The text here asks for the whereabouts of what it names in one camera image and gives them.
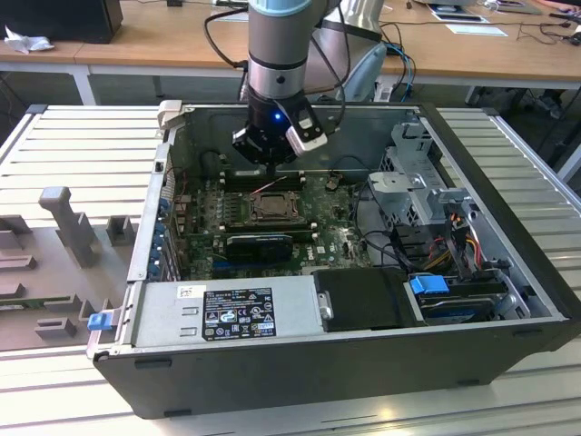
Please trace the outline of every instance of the motherboard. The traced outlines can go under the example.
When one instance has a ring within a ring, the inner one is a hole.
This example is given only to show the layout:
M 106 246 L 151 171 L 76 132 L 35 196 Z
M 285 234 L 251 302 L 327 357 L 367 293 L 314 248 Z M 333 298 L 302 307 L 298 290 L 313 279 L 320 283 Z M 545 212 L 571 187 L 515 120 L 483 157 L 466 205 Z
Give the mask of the motherboard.
M 354 185 L 339 174 L 225 175 L 178 199 L 182 276 L 307 275 L 371 266 L 353 222 Z

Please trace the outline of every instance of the open computer chassis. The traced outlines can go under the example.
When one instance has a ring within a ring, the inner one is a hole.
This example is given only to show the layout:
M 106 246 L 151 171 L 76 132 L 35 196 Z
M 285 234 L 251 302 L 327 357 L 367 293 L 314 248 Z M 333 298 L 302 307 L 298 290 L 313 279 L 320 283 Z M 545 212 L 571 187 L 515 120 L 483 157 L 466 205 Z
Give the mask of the open computer chassis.
M 115 340 L 92 333 L 137 415 L 486 384 L 579 334 L 581 302 L 450 127 L 486 115 L 350 105 L 274 176 L 231 148 L 244 115 L 172 120 Z

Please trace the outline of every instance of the floor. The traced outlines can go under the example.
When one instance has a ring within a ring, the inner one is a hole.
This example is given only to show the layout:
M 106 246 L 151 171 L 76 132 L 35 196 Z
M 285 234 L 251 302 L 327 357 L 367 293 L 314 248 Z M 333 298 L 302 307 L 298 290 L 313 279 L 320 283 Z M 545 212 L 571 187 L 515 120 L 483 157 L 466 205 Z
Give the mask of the floor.
M 5 80 L 14 89 L 25 105 L 39 104 L 81 104 L 73 78 L 68 74 L 43 74 L 42 81 L 35 73 L 5 73 Z M 91 78 L 102 104 L 158 104 L 153 80 L 148 76 L 97 75 Z M 165 99 L 181 99 L 185 102 L 217 103 L 234 101 L 238 88 L 237 79 L 163 77 L 162 88 Z M 411 102 L 429 101 L 440 107 L 465 107 L 467 93 L 464 86 L 416 85 Z M 480 100 L 480 105 L 494 107 L 505 116 L 512 127 L 535 149 L 551 128 L 552 120 L 542 110 L 535 107 L 536 95 L 542 90 L 527 93 L 516 110 L 508 111 L 509 103 L 516 90 L 489 89 Z M 0 84 L 0 144 L 5 140 L 25 108 L 4 84 Z M 574 92 L 563 95 L 566 106 Z M 541 157 L 548 159 L 554 144 L 562 140 L 572 126 L 581 118 L 581 97 L 572 104 L 566 119 L 555 128 L 540 151 Z M 571 185 L 581 189 L 581 174 Z

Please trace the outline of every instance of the desk leg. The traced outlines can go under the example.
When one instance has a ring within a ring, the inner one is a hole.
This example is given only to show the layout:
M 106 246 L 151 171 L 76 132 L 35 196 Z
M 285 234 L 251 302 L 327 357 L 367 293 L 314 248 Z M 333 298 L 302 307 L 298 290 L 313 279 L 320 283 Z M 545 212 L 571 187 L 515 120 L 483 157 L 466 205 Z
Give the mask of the desk leg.
M 576 148 L 576 150 L 571 154 L 565 164 L 561 167 L 556 175 L 559 176 L 563 182 L 568 183 L 571 177 L 581 168 L 581 144 Z
M 89 68 L 86 65 L 77 65 L 71 74 L 83 104 L 85 106 L 97 106 L 100 104 L 99 96 L 95 94 L 89 81 L 89 75 L 91 75 Z
M 157 98 L 164 98 L 165 94 L 162 89 L 162 78 L 159 75 L 153 77 L 153 89 Z
M 476 106 L 478 104 L 478 100 L 480 100 L 480 96 L 484 93 L 484 90 L 484 86 L 470 86 L 464 103 L 466 103 L 468 106 Z

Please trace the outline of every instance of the sticker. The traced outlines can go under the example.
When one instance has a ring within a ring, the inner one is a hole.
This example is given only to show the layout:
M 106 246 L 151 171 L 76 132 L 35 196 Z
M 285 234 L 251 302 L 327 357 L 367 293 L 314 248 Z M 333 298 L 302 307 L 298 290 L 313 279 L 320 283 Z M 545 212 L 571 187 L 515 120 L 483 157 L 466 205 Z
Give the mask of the sticker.
M 194 284 L 192 286 L 178 286 L 178 298 L 202 298 L 206 291 L 205 284 Z
M 204 340 L 227 341 L 269 336 L 276 336 L 271 288 L 203 293 Z

